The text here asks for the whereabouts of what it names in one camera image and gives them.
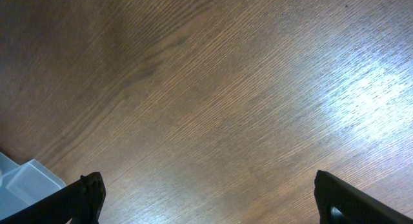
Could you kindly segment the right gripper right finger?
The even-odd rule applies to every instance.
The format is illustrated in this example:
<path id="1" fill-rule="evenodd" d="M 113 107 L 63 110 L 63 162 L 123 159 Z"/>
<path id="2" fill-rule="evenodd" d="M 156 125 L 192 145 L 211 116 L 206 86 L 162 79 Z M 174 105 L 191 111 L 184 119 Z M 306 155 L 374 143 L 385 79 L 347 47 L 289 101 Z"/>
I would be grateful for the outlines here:
<path id="1" fill-rule="evenodd" d="M 412 224 L 412 218 L 384 205 L 327 171 L 317 171 L 314 184 L 320 224 Z"/>

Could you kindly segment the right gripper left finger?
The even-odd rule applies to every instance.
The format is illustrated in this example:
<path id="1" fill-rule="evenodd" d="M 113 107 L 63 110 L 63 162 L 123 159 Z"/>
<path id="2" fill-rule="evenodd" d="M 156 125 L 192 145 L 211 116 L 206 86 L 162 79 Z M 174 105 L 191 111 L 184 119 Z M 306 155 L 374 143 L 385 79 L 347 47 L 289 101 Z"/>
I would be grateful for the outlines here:
<path id="1" fill-rule="evenodd" d="M 93 172 L 1 220 L 1 224 L 98 224 L 105 197 L 101 173 Z"/>

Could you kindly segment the clear plastic storage bin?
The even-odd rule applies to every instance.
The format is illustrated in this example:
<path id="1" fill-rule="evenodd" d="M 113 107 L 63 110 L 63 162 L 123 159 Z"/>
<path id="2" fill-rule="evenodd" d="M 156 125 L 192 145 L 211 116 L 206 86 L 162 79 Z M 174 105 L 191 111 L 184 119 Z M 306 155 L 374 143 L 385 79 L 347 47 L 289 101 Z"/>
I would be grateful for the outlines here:
<path id="1" fill-rule="evenodd" d="M 18 165 L 1 154 L 1 219 L 5 219 L 66 187 L 65 182 L 35 159 Z"/>

